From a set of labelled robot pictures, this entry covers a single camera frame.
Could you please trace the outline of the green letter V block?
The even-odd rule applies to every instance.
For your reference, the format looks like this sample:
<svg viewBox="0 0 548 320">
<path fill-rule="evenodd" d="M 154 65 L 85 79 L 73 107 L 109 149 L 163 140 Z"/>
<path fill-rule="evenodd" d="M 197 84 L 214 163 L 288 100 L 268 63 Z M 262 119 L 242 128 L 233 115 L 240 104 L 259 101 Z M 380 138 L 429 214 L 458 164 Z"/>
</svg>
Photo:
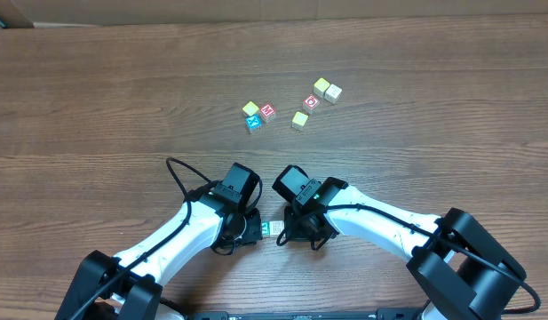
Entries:
<svg viewBox="0 0 548 320">
<path fill-rule="evenodd" d="M 262 227 L 262 236 L 263 237 L 270 237 L 270 224 L 268 221 L 265 221 L 265 222 L 262 222 L 261 223 L 261 227 Z"/>
</svg>

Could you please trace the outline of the white letter E block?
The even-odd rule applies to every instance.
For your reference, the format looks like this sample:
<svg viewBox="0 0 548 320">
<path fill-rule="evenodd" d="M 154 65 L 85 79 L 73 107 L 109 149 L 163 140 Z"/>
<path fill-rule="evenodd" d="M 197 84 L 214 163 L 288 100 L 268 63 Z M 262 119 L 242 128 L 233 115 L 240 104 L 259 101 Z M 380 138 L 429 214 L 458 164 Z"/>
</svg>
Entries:
<svg viewBox="0 0 548 320">
<path fill-rule="evenodd" d="M 269 222 L 269 235 L 272 237 L 278 237 L 285 229 L 283 220 L 272 220 Z"/>
</svg>

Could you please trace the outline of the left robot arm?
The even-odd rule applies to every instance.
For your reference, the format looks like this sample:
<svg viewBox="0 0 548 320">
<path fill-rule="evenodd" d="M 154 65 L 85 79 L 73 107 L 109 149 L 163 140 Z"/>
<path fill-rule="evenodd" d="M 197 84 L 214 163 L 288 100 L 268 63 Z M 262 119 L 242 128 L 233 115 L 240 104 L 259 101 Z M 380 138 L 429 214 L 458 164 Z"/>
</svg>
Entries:
<svg viewBox="0 0 548 320">
<path fill-rule="evenodd" d="M 181 319 L 161 301 L 163 287 L 198 252 L 256 244 L 259 210 L 229 205 L 213 194 L 182 204 L 152 235 L 108 256 L 94 251 L 80 263 L 57 319 Z"/>
</svg>

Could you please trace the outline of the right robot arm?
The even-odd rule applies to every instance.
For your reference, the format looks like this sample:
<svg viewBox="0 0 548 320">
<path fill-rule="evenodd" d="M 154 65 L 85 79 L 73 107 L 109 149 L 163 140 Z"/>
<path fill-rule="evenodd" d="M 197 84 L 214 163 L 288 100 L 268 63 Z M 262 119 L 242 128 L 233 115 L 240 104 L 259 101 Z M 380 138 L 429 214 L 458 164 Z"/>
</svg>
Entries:
<svg viewBox="0 0 548 320">
<path fill-rule="evenodd" d="M 343 180 L 292 169 L 273 184 L 288 202 L 278 245 L 309 240 L 317 251 L 336 235 L 366 240 L 405 261 L 428 302 L 418 319 L 499 319 L 524 287 L 521 264 L 468 212 L 409 212 Z"/>
</svg>

